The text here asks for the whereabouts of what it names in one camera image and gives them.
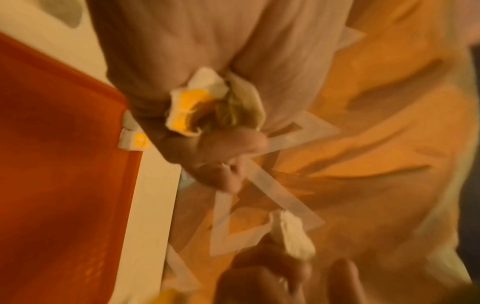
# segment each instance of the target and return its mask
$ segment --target person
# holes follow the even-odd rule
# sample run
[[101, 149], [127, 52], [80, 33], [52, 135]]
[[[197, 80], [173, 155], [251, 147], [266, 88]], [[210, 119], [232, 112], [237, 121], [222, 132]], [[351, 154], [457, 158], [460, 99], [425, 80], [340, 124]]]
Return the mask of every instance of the person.
[[[314, 269], [308, 261], [287, 255], [266, 234], [257, 246], [237, 254], [229, 269], [217, 281], [213, 304], [305, 304], [311, 303], [303, 289]], [[280, 283], [285, 278], [289, 289]], [[339, 259], [327, 274], [329, 304], [369, 304], [354, 262]], [[472, 285], [456, 290], [441, 303], [474, 304], [480, 293]]]
[[[319, 93], [352, 0], [87, 1], [109, 80], [171, 163], [196, 180], [238, 192], [244, 157], [267, 147], [266, 134], [304, 111]], [[325, 7], [329, 30], [325, 27]], [[318, 54], [327, 60], [320, 60]], [[200, 67], [230, 69], [258, 89], [262, 132], [234, 128], [186, 138], [165, 127], [169, 92]]]

